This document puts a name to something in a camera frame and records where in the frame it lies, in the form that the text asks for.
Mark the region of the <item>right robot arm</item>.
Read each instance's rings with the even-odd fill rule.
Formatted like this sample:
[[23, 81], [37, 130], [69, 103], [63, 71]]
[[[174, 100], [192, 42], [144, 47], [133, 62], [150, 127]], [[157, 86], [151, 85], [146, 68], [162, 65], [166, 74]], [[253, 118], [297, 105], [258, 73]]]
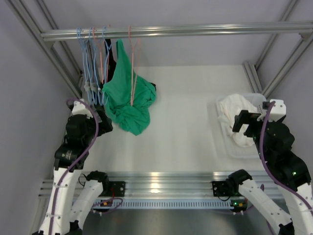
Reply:
[[263, 216], [276, 235], [313, 233], [313, 194], [311, 176], [305, 162], [291, 146], [294, 136], [283, 118], [269, 121], [261, 115], [242, 110], [235, 116], [233, 132], [248, 125], [244, 135], [252, 138], [268, 176], [278, 186], [288, 211], [281, 209], [244, 169], [231, 173], [224, 181], [213, 181], [213, 195], [226, 201], [243, 196]]

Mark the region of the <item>pink plastic hanger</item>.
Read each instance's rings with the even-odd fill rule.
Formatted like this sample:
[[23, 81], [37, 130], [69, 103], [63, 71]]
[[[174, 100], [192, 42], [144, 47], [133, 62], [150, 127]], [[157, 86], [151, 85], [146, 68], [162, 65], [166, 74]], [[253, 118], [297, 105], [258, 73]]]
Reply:
[[133, 43], [132, 41], [132, 27], [129, 26], [128, 28], [128, 39], [131, 46], [131, 96], [130, 96], [130, 105], [134, 105], [134, 97], [135, 97], [135, 90], [136, 90], [136, 83], [137, 83], [137, 74], [135, 72], [135, 51], [140, 42], [140, 39], [136, 39], [136, 42]]

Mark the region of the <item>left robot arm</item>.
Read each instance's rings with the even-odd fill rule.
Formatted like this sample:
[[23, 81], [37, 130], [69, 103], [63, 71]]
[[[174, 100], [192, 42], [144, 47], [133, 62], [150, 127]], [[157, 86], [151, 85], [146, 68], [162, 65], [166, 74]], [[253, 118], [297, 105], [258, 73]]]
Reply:
[[100, 105], [86, 107], [75, 101], [66, 124], [63, 143], [55, 152], [53, 185], [44, 220], [37, 235], [80, 235], [98, 196], [110, 192], [108, 175], [92, 171], [83, 190], [74, 198], [84, 162], [97, 137], [113, 130], [112, 121]]

